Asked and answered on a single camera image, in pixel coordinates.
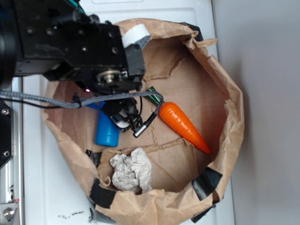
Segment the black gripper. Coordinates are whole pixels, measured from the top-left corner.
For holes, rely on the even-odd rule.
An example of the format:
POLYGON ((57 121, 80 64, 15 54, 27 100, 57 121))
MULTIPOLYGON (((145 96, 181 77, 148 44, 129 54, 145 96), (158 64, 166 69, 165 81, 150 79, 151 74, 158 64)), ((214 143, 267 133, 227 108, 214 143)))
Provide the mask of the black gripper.
MULTIPOLYGON (((128 70, 116 68, 103 71, 96 75, 97 86, 89 87, 82 82, 82 88, 88 88, 96 96, 128 94, 132 90, 140 91, 142 79, 146 72, 142 48, 131 44, 125 48, 128 70)), ((141 113, 136 107, 134 97, 106 100, 100 111, 104 113, 121 131, 129 129, 137 131, 143 123, 141 113)))

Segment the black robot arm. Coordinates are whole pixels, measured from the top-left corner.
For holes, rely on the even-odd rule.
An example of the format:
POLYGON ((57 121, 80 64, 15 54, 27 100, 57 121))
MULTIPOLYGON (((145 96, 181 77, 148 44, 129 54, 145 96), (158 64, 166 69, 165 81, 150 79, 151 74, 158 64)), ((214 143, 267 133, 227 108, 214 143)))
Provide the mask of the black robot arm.
POLYGON ((96 96, 140 91, 142 46, 120 28, 84 12, 77 0, 0 3, 0 87, 14 77, 72 81, 96 96))

